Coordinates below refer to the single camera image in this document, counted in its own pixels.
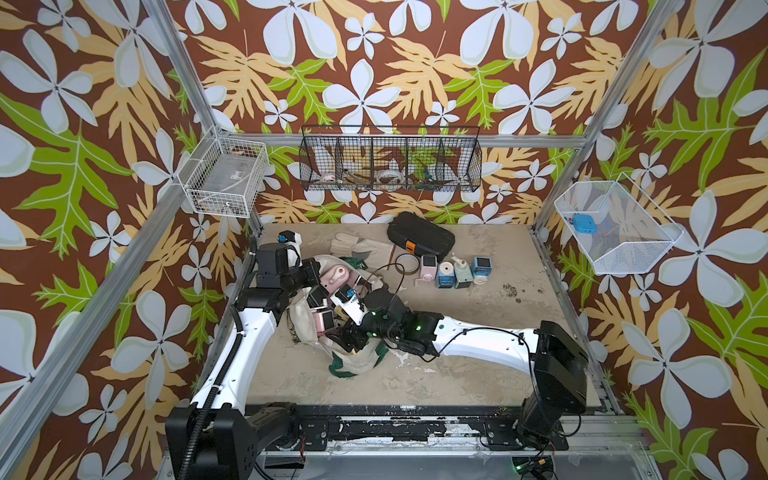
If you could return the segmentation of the cream tote bag green handles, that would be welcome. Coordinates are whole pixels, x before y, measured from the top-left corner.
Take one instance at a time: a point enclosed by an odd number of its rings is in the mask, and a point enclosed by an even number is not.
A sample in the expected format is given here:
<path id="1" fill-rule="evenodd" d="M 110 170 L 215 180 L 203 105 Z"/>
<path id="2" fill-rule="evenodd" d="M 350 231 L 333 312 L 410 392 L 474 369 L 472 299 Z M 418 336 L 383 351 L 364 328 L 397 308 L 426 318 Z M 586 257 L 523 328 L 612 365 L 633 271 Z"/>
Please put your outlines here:
<path id="1" fill-rule="evenodd" d="M 281 320 L 288 324 L 296 343 L 309 345 L 323 351 L 331 359 L 329 370 L 339 378 L 354 377 L 378 367 L 387 356 L 389 348 L 382 340 L 369 340 L 360 351 L 347 352 L 337 342 L 320 335 L 308 304 L 309 292 L 301 290 L 290 302 Z"/>

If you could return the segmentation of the blue pencil sharpener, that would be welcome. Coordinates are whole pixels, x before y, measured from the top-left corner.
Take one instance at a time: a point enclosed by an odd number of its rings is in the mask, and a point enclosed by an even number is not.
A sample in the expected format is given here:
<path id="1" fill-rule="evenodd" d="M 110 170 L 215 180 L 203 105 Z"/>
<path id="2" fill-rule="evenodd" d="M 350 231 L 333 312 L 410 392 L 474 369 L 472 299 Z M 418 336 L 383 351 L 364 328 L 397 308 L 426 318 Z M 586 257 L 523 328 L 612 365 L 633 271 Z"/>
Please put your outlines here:
<path id="1" fill-rule="evenodd" d="M 449 289 L 454 287 L 456 276 L 452 262 L 444 261 L 439 264 L 435 282 L 439 289 Z"/>
<path id="2" fill-rule="evenodd" d="M 492 272 L 492 260 L 489 257 L 475 257 L 471 267 L 473 283 L 483 285 L 488 282 Z"/>

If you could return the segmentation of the green pencil sharpener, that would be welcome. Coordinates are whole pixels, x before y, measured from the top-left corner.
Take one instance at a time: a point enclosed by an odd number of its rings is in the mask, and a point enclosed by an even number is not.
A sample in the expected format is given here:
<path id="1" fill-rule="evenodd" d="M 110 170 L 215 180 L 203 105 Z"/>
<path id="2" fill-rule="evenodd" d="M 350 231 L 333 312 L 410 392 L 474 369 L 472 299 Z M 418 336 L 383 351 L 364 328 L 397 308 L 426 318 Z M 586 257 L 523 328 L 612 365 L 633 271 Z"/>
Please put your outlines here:
<path id="1" fill-rule="evenodd" d="M 463 288 L 470 287 L 473 284 L 474 276 L 468 262 L 461 258 L 453 256 L 452 263 L 454 267 L 454 277 L 455 277 L 454 287 L 456 289 L 463 289 Z"/>

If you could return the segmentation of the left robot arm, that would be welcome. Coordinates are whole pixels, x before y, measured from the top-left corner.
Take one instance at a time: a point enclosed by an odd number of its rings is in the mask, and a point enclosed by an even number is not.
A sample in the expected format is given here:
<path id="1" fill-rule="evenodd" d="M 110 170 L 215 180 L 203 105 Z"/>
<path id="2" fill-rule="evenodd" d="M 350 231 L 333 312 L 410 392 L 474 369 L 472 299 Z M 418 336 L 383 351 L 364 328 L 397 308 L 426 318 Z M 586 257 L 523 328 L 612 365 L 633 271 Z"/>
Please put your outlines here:
<path id="1" fill-rule="evenodd" d="M 260 261 L 256 285 L 240 290 L 230 311 L 234 327 L 203 386 L 185 407 L 175 407 L 165 422 L 176 479 L 248 479 L 265 472 L 258 456 L 270 446 L 300 442 L 292 403 L 272 403 L 246 412 L 248 391 L 260 357 L 280 316 L 303 289 L 320 284 L 319 263 L 279 267 L 274 274 Z"/>

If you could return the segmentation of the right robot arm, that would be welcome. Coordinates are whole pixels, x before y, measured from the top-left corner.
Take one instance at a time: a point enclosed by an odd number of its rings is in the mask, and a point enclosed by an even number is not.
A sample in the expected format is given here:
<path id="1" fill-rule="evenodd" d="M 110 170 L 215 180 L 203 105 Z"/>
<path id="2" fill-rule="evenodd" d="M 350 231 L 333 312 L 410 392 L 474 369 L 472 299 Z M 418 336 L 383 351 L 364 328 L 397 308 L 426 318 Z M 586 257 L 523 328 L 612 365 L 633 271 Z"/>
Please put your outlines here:
<path id="1" fill-rule="evenodd" d="M 412 311 L 385 288 L 360 298 L 344 287 L 331 300 L 348 320 L 328 337 L 347 352 L 358 352 L 378 339 L 426 363 L 460 356 L 527 373 L 533 393 L 514 421 L 516 441 L 525 447 L 542 448 L 563 438 L 557 430 L 562 415 L 586 412 L 588 355 L 555 322 L 543 320 L 533 329 L 477 325 L 436 312 Z"/>

